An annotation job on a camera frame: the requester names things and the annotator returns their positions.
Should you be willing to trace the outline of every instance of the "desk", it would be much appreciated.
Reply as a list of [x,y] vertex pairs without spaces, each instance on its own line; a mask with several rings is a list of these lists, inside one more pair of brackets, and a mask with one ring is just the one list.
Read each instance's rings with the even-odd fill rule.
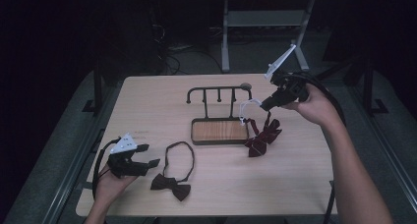
[[[240,144],[192,145],[196,154],[193,173],[186,184],[189,196],[180,202],[169,190],[151,191],[152,179],[162,172],[165,148],[184,140],[191,142],[191,122],[204,118],[202,96],[187,92],[196,86],[252,85],[254,98],[263,100],[275,86],[263,75],[211,75],[173,77],[130,77],[125,80],[110,117],[100,147],[130,133],[136,143],[148,143],[149,150],[134,155],[134,161],[161,158],[158,167],[140,177],[111,206],[109,215],[123,216],[233,216],[324,214],[332,180],[330,152],[321,128],[304,120],[295,111],[271,110],[280,121],[282,133],[268,146],[264,156],[249,158],[248,148]],[[228,117],[228,100],[217,102],[217,92],[208,91],[208,115]],[[222,98],[229,95],[222,92]],[[236,91],[234,115],[239,102],[248,99]],[[262,128],[267,112],[248,105],[245,114]],[[254,134],[250,128],[250,137]],[[191,166],[187,147],[169,152],[167,175],[182,179]],[[88,181],[92,180],[92,169]],[[83,190],[77,213],[86,216],[92,206],[91,190]]]

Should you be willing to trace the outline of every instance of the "light wood table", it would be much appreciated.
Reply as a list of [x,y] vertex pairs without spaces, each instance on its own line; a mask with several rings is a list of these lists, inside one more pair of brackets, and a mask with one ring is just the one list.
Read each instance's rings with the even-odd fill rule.
[[[122,216],[233,216],[324,214],[331,191],[332,169],[328,145],[321,128],[303,119],[297,112],[273,108],[271,118],[280,121],[282,133],[268,146],[264,156],[248,157],[243,144],[192,145],[191,122],[204,118],[203,95],[189,89],[198,86],[232,86],[249,83],[254,98],[264,100],[276,86],[263,75],[211,75],[175,77],[131,77],[125,80],[100,147],[130,133],[137,144],[148,143],[149,150],[136,153],[134,161],[161,158],[159,166],[149,169],[111,206],[109,215]],[[208,91],[208,116],[228,117],[230,93]],[[248,93],[236,90],[234,116],[239,102]],[[245,114],[257,121],[261,130],[267,112],[255,104]],[[249,127],[250,137],[254,135]],[[162,172],[165,148],[187,141],[196,153],[196,164],[189,182],[191,192],[182,202],[169,190],[151,191],[152,179]],[[169,150],[167,177],[182,179],[191,166],[186,146]],[[106,161],[104,155],[101,165]],[[92,170],[88,181],[92,180]],[[92,206],[91,190],[84,189],[77,213],[86,216]]]

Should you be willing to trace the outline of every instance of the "bow tie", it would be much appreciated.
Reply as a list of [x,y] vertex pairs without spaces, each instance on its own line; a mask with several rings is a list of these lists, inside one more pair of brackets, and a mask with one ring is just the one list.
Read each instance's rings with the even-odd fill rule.
[[151,190],[164,190],[170,189],[172,193],[180,200],[184,200],[187,195],[190,193],[190,185],[178,185],[175,178],[166,178],[160,173],[153,179],[152,185],[150,186]]
[[265,121],[264,129],[261,133],[257,128],[255,120],[247,120],[247,122],[251,122],[251,126],[256,134],[254,138],[247,139],[245,142],[245,146],[249,147],[249,157],[264,155],[267,152],[267,144],[271,144],[282,132],[282,130],[279,129],[279,121],[274,119],[269,123],[269,118],[270,112],[268,112],[268,118]]

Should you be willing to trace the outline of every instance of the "dark floor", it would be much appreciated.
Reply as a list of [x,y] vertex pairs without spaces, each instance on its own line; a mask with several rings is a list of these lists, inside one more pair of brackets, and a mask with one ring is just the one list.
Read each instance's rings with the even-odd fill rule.
[[[323,61],[329,34],[329,30],[310,30],[305,36],[302,47],[313,75],[336,64]],[[288,48],[292,35],[293,32],[284,31],[278,36],[232,43],[229,48],[230,74],[264,73],[268,64]],[[221,74],[218,43],[211,44],[208,49],[192,46],[172,52],[166,61],[168,66],[164,75]],[[282,69],[298,71],[295,57],[288,58]],[[388,113],[369,117],[361,105],[362,82],[353,87],[346,86],[342,81],[345,72],[337,72],[324,83],[341,103],[348,131],[386,200],[395,223],[417,223],[413,200],[416,194],[413,184],[417,184],[417,161],[414,156],[417,154],[417,122],[397,99],[390,83],[378,73],[374,74],[374,99],[380,99]],[[117,83],[103,87],[102,110],[93,116],[93,113],[83,112],[86,102],[93,99],[92,74],[86,76],[32,169],[5,223],[83,222],[84,217],[77,216],[75,207],[95,157],[90,148],[96,145],[97,135],[105,129],[123,82]],[[286,218],[294,224],[323,221],[323,216]],[[332,219],[337,223],[337,216]],[[152,217],[109,217],[108,223],[151,223],[152,220]]]

